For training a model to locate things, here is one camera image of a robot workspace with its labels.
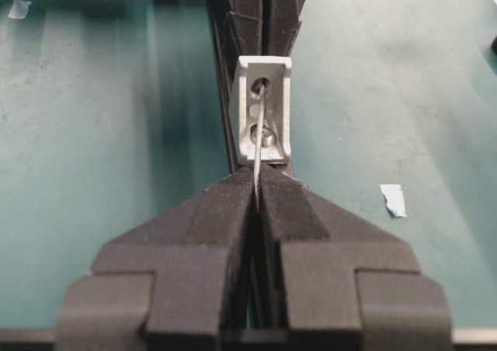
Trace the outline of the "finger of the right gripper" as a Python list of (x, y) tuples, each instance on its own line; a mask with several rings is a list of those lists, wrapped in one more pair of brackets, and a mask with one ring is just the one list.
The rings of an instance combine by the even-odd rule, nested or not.
[(207, 0), (224, 55), (262, 53), (263, 0)]
[(267, 54), (289, 56), (297, 38), (305, 0), (268, 0)]

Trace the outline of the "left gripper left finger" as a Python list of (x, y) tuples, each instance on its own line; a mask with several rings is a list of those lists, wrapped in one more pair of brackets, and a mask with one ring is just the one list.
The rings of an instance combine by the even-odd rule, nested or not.
[(252, 171), (107, 242), (57, 314), (59, 350), (219, 350), (244, 320)]

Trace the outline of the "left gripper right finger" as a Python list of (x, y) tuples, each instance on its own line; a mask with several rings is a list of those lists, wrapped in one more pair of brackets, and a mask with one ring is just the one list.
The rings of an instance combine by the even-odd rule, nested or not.
[(452, 349), (443, 288), (407, 242), (268, 165), (261, 206), (271, 322), (290, 349)]

